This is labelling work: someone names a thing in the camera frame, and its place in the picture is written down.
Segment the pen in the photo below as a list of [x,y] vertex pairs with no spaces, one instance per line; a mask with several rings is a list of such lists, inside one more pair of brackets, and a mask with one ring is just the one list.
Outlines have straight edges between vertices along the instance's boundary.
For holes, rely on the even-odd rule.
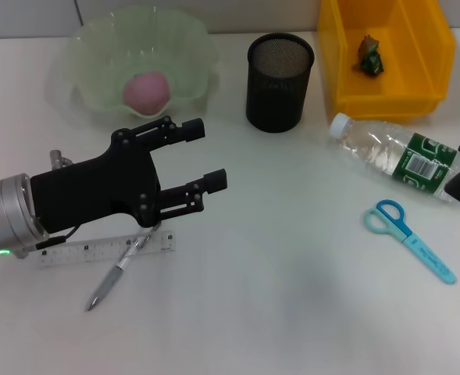
[[98,289],[93,293],[89,303],[87,304],[86,311],[91,311],[94,307],[96,307],[99,302],[105,299],[106,295],[112,290],[113,285],[120,279],[122,276],[123,271],[126,269],[127,264],[129,264],[130,257],[135,255],[138,250],[141,250],[152,235],[157,231],[160,227],[160,222],[157,223],[145,236],[139,236],[136,238],[134,243],[126,249],[125,252],[120,256],[119,260],[112,269],[107,273],[105,279],[99,284]]

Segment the pen holder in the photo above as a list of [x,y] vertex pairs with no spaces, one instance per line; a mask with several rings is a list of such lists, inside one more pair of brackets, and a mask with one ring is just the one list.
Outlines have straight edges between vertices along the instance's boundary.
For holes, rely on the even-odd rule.
[[268,34],[248,49],[247,118],[258,129],[282,133],[302,115],[315,54],[290,34]]

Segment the yellow storage bin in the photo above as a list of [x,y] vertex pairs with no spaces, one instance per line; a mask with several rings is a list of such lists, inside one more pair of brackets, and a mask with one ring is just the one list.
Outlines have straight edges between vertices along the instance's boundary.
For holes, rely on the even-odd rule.
[[[335,113],[405,121],[445,99],[455,39],[437,0],[322,0],[318,34]],[[366,35],[380,41],[378,77],[353,67]]]

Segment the barcode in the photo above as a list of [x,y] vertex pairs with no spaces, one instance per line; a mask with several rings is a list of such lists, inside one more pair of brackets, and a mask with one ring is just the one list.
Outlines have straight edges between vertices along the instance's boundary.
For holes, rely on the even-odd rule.
[[406,170],[418,174],[427,180],[431,180],[437,167],[438,165],[435,162],[432,162],[421,155],[413,154],[408,161]]

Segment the blue scissors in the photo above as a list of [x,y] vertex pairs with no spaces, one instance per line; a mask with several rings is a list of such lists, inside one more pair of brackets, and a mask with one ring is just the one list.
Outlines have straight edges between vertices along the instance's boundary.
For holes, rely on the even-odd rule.
[[[398,210],[400,216],[395,219],[383,208],[384,205],[392,205]],[[386,226],[383,228],[375,227],[372,224],[372,216],[378,217]],[[403,243],[410,251],[419,258],[431,271],[433,271],[444,283],[453,284],[457,279],[453,272],[445,266],[430,248],[421,240],[417,234],[412,233],[405,224],[405,211],[395,201],[385,199],[377,203],[375,209],[365,212],[363,221],[369,230],[377,234],[390,234]]]

